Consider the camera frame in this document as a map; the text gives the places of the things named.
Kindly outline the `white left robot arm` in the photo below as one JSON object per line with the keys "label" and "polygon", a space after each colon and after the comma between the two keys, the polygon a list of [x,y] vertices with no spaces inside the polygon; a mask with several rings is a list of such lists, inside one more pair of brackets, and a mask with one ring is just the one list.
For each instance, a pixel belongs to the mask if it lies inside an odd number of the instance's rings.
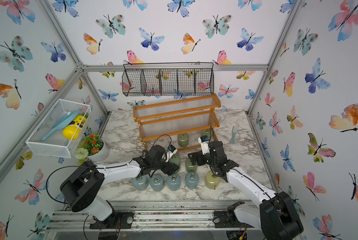
{"label": "white left robot arm", "polygon": [[73,212],[88,213],[102,223],[115,222],[116,211],[97,195],[100,188],[118,180],[142,178],[158,170],[172,175],[178,170],[178,165],[170,163],[169,159],[176,152],[173,145],[167,148],[156,145],[129,162],[105,166],[87,161],[61,184],[61,193]]}

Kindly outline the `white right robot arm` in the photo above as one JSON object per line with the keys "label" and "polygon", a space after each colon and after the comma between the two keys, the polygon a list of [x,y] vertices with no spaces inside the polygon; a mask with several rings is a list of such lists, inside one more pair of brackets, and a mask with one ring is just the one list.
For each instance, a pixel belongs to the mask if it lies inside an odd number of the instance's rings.
{"label": "white right robot arm", "polygon": [[188,155],[191,162],[198,166],[209,165],[216,177],[235,186],[254,203],[254,207],[243,202],[231,205],[228,209],[231,222],[260,230],[267,240],[293,240],[304,232],[289,194],[277,193],[249,176],[236,162],[228,159],[222,142],[210,141],[207,136],[198,140],[202,149]]}

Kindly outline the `yellow-green canister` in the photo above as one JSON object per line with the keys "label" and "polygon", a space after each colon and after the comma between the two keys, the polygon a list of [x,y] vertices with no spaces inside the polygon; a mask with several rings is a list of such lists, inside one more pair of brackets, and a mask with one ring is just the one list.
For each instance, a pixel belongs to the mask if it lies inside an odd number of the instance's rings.
{"label": "yellow-green canister", "polygon": [[221,178],[215,175],[212,171],[207,172],[205,185],[211,190],[215,190],[221,182]]}

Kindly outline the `blue canister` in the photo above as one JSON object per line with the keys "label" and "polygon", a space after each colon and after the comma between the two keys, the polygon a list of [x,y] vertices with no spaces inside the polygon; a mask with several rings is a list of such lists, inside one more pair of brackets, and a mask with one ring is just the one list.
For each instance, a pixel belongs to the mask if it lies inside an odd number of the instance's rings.
{"label": "blue canister", "polygon": [[188,172],[185,181],[189,189],[195,189],[199,184],[199,175],[196,172]]}
{"label": "blue canister", "polygon": [[181,187],[181,177],[178,174],[172,174],[167,177],[167,186],[171,191],[177,191]]}
{"label": "blue canister", "polygon": [[149,186],[149,178],[147,176],[135,177],[131,179],[131,183],[138,191],[144,191]]}
{"label": "blue canister", "polygon": [[154,174],[150,180],[149,184],[152,187],[152,189],[156,192],[160,192],[163,190],[165,186],[165,180],[164,177],[160,174]]}

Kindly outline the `small green canister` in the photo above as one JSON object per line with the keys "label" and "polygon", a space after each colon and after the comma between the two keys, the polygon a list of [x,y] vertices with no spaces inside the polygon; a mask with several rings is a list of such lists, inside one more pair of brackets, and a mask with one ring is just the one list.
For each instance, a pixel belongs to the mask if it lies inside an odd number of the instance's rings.
{"label": "small green canister", "polygon": [[190,137],[189,137],[189,134],[187,134],[187,133],[177,135],[177,142],[181,148],[187,147],[189,145],[189,140],[190,140]]}
{"label": "small green canister", "polygon": [[207,136],[208,138],[210,138],[210,137],[211,137],[211,133],[212,133],[211,129],[201,130],[201,137]]}

